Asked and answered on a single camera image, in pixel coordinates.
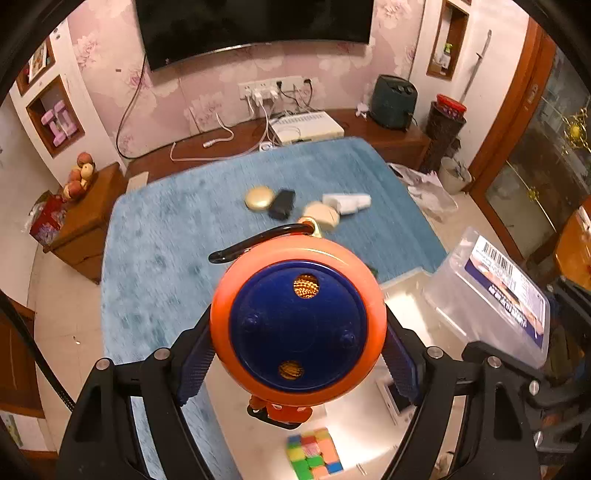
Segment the white electronic monitor device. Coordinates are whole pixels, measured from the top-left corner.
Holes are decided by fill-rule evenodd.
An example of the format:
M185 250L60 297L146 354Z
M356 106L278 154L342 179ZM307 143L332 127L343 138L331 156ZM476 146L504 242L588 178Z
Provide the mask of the white electronic monitor device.
M394 424L409 424L415 412L415 406L411 401L400 394L392 379L386 377L379 379L377 386Z

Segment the clear lidded plastic box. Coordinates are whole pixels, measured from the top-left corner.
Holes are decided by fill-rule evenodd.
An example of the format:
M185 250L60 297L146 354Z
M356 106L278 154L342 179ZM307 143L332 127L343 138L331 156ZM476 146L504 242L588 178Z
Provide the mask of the clear lidded plastic box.
M482 341L534 369L544 366L550 302L510 257L476 229L465 230L427 282L424 295L461 340Z

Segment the colourful cube puzzle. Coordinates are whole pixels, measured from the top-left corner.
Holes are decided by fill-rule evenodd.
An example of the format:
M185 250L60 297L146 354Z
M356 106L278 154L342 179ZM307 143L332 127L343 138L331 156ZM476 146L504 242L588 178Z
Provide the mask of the colourful cube puzzle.
M298 480L322 479L344 471L327 427L290 435L286 451Z

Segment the orange blue round tape reel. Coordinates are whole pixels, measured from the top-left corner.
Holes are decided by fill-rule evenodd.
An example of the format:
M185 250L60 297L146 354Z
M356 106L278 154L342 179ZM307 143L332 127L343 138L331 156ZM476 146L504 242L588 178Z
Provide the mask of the orange blue round tape reel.
M208 260L228 264L209 327L222 366L249 392L249 415L293 430L377 363L387 334L380 286L353 252L318 236L310 217Z

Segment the beige oval case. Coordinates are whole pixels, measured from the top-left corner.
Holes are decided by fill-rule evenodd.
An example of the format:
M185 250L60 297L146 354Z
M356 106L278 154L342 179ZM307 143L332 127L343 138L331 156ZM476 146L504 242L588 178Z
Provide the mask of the beige oval case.
M314 201L305 205L301 219L314 220L322 231L332 232L339 226L341 215L335 208L320 201Z

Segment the white storage tray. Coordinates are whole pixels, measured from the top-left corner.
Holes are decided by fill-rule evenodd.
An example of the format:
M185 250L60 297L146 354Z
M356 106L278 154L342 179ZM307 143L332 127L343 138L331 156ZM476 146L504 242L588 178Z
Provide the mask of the white storage tray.
M462 342L451 332L439 311L424 298L431 274L411 270L382 285L394 316L414 330L427 346L437 345L460 359ZM381 387L392 381L383 360L345 396L315 407L311 420L296 431L260 422L246 413L250 395L232 380L221 362L212 362L205 385L216 419L243 479L294 479L287 458L287 437L325 427L332 435L344 470L335 479L379 479L409 426L412 412L393 418Z

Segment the blue fuzzy table cloth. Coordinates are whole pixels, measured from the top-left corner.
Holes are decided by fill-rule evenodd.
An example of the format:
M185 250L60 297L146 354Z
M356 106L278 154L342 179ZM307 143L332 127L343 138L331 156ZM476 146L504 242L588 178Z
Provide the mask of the blue fuzzy table cloth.
M297 210L325 193L370 195L370 207L339 222L329 238L373 267L380 282L415 268L435 271L446 258L406 186L362 139L301 143L189 169L115 203L101 280L108 358L141 361L197 323L224 271L209 254L276 226L245 206L245 193L259 185L294 191Z

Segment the wooden tv cabinet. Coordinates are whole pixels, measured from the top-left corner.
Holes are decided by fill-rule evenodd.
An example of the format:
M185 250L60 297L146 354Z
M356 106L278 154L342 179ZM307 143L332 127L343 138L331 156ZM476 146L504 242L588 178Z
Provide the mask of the wooden tv cabinet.
M370 143L387 162L418 168L428 152L431 139L417 125L407 131L390 130L373 119L356 116L353 109L329 110L328 114L344 129L346 136L360 137ZM263 134L264 121L250 120L235 127L235 139L204 149L202 143L217 133L198 134L176 145L181 157L199 157L210 163L215 158L238 155L249 150ZM115 200L121 196L130 179L146 172L149 182L197 166L195 162L173 162L170 147L161 147L131 161L127 172L115 164L98 174L98 191L91 191L80 205L72 205L59 236L43 251L51 252L93 283L101 279L103 252L110 214Z

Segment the gold round compact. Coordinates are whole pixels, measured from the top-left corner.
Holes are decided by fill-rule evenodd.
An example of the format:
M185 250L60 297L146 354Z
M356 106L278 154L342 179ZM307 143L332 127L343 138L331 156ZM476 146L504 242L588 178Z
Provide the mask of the gold round compact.
M245 206L250 211L264 211L269 209L276 194L267 186L252 187L245 193Z

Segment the red patterned gift box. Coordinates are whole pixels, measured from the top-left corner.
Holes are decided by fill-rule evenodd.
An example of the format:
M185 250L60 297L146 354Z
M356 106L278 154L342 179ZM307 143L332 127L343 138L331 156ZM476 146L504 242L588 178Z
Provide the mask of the red patterned gift box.
M66 203L60 195L45 191L29 212L28 232L43 247L50 246L60 233Z

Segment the white bucket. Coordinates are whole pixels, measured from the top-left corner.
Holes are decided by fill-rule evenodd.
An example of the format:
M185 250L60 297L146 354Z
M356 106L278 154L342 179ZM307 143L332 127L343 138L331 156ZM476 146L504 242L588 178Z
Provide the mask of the white bucket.
M466 166L455 158L447 156L441 160L438 176L443 188L450 195L460 193L472 182L472 175Z

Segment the black small box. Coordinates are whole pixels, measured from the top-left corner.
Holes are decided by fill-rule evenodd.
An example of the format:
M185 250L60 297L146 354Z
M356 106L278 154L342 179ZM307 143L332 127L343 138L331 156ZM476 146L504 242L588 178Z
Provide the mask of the black small box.
M281 189L271 201L267 214L276 220L287 220L293 212L294 200L296 200L294 190Z

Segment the bowl of peaches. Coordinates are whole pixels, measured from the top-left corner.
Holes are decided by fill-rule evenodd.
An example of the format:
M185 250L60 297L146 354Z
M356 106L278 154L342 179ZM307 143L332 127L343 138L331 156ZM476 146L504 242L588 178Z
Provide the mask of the bowl of peaches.
M75 202L83 198L90 189L96 174L93 157L82 152L76 159L76 166L70 171L68 181L63 186L61 198L65 202Z

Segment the wooden glass door cabinet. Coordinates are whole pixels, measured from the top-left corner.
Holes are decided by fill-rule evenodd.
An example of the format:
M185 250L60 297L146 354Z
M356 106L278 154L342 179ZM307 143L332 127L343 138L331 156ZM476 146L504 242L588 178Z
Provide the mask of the wooden glass door cabinet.
M560 237L590 197L590 93L534 21L469 189L509 256L539 285L561 273Z

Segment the dark wicker basket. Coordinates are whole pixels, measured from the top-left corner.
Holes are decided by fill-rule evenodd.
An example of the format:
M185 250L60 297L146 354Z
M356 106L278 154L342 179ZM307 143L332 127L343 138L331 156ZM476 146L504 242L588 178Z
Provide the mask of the dark wicker basket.
M464 104L443 94L431 103L425 129L430 144L420 165L422 173L439 170L443 157L466 124L466 111Z

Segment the dark green appliance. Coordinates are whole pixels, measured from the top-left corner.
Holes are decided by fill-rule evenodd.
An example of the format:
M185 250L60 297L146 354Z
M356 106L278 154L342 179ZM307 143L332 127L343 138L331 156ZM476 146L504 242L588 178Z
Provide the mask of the dark green appliance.
M372 99L370 118L382 127L408 131L413 121L418 91L408 80L382 74L378 77Z

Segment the white router box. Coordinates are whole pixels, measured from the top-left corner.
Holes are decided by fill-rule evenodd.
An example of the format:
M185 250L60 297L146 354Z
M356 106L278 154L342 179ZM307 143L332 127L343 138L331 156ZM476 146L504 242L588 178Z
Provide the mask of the white router box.
M270 130L281 146L345 136L342 126L325 111L284 116L271 122Z

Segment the pink dumbbells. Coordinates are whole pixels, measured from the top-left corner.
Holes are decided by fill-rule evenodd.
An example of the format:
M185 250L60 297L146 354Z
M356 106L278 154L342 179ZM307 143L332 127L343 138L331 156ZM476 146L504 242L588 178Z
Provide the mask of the pink dumbbells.
M53 137L51 144L59 147L66 140L71 139L78 131L77 124L69 114L64 100L58 101L41 117L41 124L50 129Z

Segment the black television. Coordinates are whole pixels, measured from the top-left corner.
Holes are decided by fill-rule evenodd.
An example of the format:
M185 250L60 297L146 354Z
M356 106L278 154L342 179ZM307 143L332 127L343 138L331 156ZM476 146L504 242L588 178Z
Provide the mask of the black television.
M252 44L322 40L367 44L374 3L363 0L211 0L135 3L151 68Z

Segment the white wall power strip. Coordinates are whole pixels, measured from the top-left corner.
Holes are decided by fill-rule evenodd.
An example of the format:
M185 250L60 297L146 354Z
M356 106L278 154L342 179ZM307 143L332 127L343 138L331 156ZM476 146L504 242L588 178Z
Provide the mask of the white wall power strip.
M245 99L252 94L259 93L263 99L274 99L287 95L289 98L300 98L310 93L311 79L298 75L276 77L263 80L252 80L238 83L238 95Z

